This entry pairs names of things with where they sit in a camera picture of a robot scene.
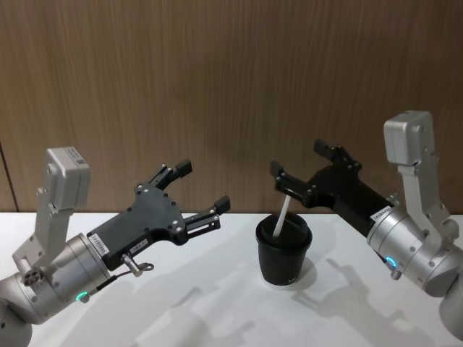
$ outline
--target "green led light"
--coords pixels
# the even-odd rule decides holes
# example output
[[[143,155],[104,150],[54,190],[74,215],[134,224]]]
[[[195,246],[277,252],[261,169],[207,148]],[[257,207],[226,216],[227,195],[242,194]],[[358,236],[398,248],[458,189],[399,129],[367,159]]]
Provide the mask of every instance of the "green led light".
[[[75,301],[81,300],[82,297],[86,296],[88,293],[86,291],[83,291],[79,295],[76,296]]]

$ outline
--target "wood grain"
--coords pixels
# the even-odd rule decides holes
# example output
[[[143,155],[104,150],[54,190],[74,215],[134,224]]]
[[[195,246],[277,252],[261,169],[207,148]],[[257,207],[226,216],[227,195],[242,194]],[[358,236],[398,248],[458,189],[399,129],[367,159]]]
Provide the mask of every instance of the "wood grain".
[[[93,169],[87,210],[120,210],[163,162],[194,173],[183,210],[222,194],[269,211],[269,162],[301,177],[341,143],[381,194],[400,190],[382,126],[435,116],[441,194],[463,212],[463,1],[0,1],[0,138],[21,210],[35,208],[47,147]]]
[[[14,211],[16,211],[16,207],[14,206],[12,191],[9,188],[7,173],[0,158],[0,212]]]

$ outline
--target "blue led light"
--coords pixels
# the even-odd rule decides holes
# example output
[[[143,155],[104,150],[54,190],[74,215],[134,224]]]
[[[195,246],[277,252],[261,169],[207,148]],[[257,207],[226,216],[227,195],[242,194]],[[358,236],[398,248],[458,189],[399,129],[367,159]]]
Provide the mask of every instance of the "blue led light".
[[[82,297],[86,296],[88,293],[86,291],[83,291],[79,295],[76,296],[75,301],[81,300]]]
[[[386,261],[387,261],[389,264],[391,264],[391,265],[394,267],[394,269],[397,267],[397,263],[396,263],[396,261],[394,260],[394,258],[392,258],[392,257],[386,257]]]

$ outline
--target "white straw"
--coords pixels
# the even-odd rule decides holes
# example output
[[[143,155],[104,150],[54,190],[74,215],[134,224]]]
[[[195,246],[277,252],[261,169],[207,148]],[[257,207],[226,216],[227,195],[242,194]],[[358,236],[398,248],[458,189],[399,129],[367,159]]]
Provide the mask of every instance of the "white straw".
[[[284,198],[283,207],[281,208],[281,213],[278,218],[278,222],[276,222],[275,230],[273,231],[273,237],[279,237],[281,233],[281,227],[283,227],[284,218],[286,217],[286,212],[288,212],[289,202],[291,201],[291,197],[287,195]]]

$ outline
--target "black cup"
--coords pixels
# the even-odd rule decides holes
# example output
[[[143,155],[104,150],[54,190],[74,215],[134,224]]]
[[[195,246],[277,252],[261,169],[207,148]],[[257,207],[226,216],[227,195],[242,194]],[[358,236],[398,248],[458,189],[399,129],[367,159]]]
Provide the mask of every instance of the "black cup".
[[[280,236],[274,238],[277,220],[277,215],[269,215],[255,229],[260,270],[267,282],[287,286],[299,277],[305,253],[312,243],[312,232],[304,219],[288,212]]]

